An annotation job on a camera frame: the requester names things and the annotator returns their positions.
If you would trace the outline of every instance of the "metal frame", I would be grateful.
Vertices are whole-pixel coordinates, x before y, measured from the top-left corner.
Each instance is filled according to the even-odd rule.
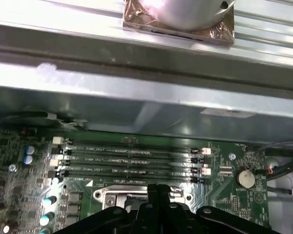
[[[293,98],[293,68],[2,25],[0,62]]]

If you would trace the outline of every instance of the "screw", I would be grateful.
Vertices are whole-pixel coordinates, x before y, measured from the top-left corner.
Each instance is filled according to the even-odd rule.
[[[216,26],[216,29],[217,29],[219,32],[224,32],[224,31],[227,30],[226,25],[225,25],[223,22],[219,23],[219,24]]]
[[[114,210],[113,214],[119,215],[121,212],[122,212],[121,209],[116,209],[116,210]]]
[[[206,214],[211,214],[211,210],[209,208],[205,208],[203,210],[203,212],[206,213]]]
[[[171,203],[171,204],[169,205],[169,207],[171,207],[172,209],[175,209],[175,208],[177,208],[178,206],[177,206],[177,204],[175,204],[175,203]]]
[[[11,164],[8,169],[10,172],[16,172],[16,170],[17,170],[15,164]]]
[[[136,15],[136,16],[139,16],[139,15],[141,15],[142,13],[143,13],[143,10],[142,10],[141,8],[135,11],[135,15]]]
[[[112,205],[114,205],[114,201],[112,199],[109,199],[109,200],[106,201],[106,204],[108,206],[112,206]]]
[[[229,159],[230,160],[235,160],[236,159],[236,155],[235,154],[229,154]]]

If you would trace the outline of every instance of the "black cable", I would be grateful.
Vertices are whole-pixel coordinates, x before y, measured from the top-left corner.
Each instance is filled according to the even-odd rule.
[[[291,172],[292,171],[287,170],[287,171],[284,171],[284,172],[280,172],[278,174],[272,174],[272,175],[270,175],[270,176],[267,177],[267,181],[270,181],[270,180],[273,180],[273,179],[278,179],[280,177],[286,176],[287,174],[289,174]]]
[[[268,186],[267,191],[272,193],[277,193],[277,194],[293,195],[292,189],[274,188],[274,187]]]
[[[292,141],[275,142],[272,144],[264,145],[264,146],[260,147],[258,150],[256,150],[253,155],[266,169],[269,169],[269,166],[262,160],[260,153],[263,152],[265,149],[268,149],[271,147],[290,145],[290,144],[293,144],[293,140]]]
[[[47,118],[49,113],[42,111],[24,111],[0,114],[0,125],[8,119],[27,118],[27,117],[42,117]]]

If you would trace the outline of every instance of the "wire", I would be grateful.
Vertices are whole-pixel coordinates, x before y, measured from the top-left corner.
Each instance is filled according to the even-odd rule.
[[[267,191],[272,193],[277,193],[277,194],[293,195],[292,189],[274,188],[274,187],[268,186]]]
[[[40,117],[40,118],[56,120],[63,126],[76,127],[81,125],[80,123],[77,123],[72,118],[60,117],[56,114],[43,112],[43,111],[24,111],[24,112],[11,112],[11,113],[0,114],[0,125],[9,119],[18,119],[18,118],[27,118],[27,117]]]
[[[260,164],[262,164],[267,170],[269,170],[270,169],[269,166],[262,160],[260,153],[263,152],[265,149],[268,149],[271,147],[290,145],[290,144],[293,144],[293,140],[292,141],[275,142],[272,144],[264,145],[264,146],[260,147],[258,150],[256,150],[253,155],[260,162]]]
[[[284,171],[284,172],[280,172],[278,174],[273,174],[273,175],[267,177],[267,181],[270,181],[270,180],[273,180],[273,179],[278,179],[280,177],[286,176],[289,173],[291,173],[290,170],[287,170],[287,171]]]

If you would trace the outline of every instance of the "blue capacitor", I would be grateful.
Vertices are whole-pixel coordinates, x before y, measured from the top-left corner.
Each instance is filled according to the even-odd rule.
[[[46,214],[44,214],[40,220],[39,223],[41,226],[47,226],[49,224],[49,222],[54,218],[54,213],[53,212],[48,212]]]
[[[39,234],[51,234],[51,231],[48,228],[44,228],[39,232]]]
[[[32,145],[29,145],[25,148],[25,154],[27,155],[33,155],[35,152],[36,152],[36,149]]]
[[[25,165],[30,165],[33,162],[33,157],[31,155],[26,155],[23,162]]]

